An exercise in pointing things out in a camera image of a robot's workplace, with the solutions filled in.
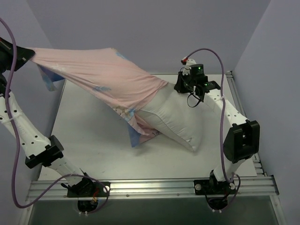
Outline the white pillow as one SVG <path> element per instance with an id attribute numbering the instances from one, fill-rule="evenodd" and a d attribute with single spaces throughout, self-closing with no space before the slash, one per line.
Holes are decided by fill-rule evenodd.
<path id="1" fill-rule="evenodd" d="M 215 147 L 220 154 L 220 115 L 204 103 L 189 107 L 187 98 L 168 83 L 135 116 L 189 151 Z"/>

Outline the blue pink printed pillowcase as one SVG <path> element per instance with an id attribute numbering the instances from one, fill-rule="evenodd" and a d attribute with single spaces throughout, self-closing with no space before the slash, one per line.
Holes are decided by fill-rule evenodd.
<path id="1" fill-rule="evenodd" d="M 136 113 L 164 86 L 164 81 L 139 68 L 113 48 L 61 50 L 33 48 L 31 59 L 49 91 L 68 80 L 111 107 L 128 126 L 132 147 L 160 132 Z"/>

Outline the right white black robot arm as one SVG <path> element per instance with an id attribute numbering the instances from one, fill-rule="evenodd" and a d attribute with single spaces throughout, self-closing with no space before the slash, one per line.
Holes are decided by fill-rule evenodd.
<path id="1" fill-rule="evenodd" d="M 178 72 L 175 90 L 194 98 L 187 101 L 189 107 L 199 104 L 208 106 L 220 118 L 219 141 L 221 165 L 210 175 L 208 188 L 217 194 L 231 183 L 236 171 L 259 150 L 260 125 L 250 121 L 233 106 L 224 95 L 224 84 L 210 81 L 204 74 L 203 65 L 197 64 Z"/>

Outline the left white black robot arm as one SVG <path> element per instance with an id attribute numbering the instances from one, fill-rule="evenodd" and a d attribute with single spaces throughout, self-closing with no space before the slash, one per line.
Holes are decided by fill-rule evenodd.
<path id="1" fill-rule="evenodd" d="M 36 48 L 29 49 L 16 46 L 4 39 L 0 40 L 0 72 L 14 73 L 29 60 L 40 66 L 47 75 L 54 73 L 64 76 L 67 70 L 63 64 L 71 62 L 71 50 Z M 73 165 L 63 155 L 63 146 L 55 136 L 46 137 L 30 122 L 19 107 L 10 89 L 11 80 L 0 77 L 0 120 L 15 136 L 17 147 L 23 148 L 29 168 L 37 165 L 50 168 L 63 176 L 68 191 L 77 195 L 90 196 L 94 193 L 94 182 L 80 168 Z"/>

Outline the right side aluminium rail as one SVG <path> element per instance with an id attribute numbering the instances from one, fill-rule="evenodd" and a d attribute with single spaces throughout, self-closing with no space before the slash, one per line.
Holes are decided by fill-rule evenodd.
<path id="1" fill-rule="evenodd" d="M 237 88 L 236 88 L 236 84 L 233 78 L 233 75 L 231 73 L 226 74 L 226 79 L 233 97 L 233 101 L 235 104 L 236 109 L 243 115 L 246 116 L 246 113 L 244 111 L 244 108 L 242 106 L 242 102 L 241 99 L 239 97 Z M 255 170 L 258 176 L 267 176 L 267 173 L 264 171 L 260 157 L 258 155 L 258 153 L 254 154 L 252 156 L 252 160 L 254 162 L 254 166 L 255 166 Z"/>

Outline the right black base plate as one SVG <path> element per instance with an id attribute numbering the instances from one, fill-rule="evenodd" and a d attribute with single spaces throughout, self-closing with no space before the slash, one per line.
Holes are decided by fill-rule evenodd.
<path id="1" fill-rule="evenodd" d="M 196 195 L 233 195 L 236 188 L 234 183 L 205 179 L 194 180 L 194 190 Z"/>

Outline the front aluminium rail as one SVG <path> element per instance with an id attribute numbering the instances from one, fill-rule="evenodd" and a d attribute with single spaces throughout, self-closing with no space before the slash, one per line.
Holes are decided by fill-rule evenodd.
<path id="1" fill-rule="evenodd" d="M 117 199 L 160 199 L 160 198 L 194 198 L 204 197 L 195 194 L 193 179 L 162 179 L 162 180 L 110 180 L 109 200 Z M 37 199 L 53 181 L 32 182 L 27 200 Z M 59 182 L 48 190 L 39 200 L 92 200 L 91 197 L 67 197 L 67 189 Z M 241 186 L 236 197 L 278 195 L 273 177 L 242 177 Z"/>

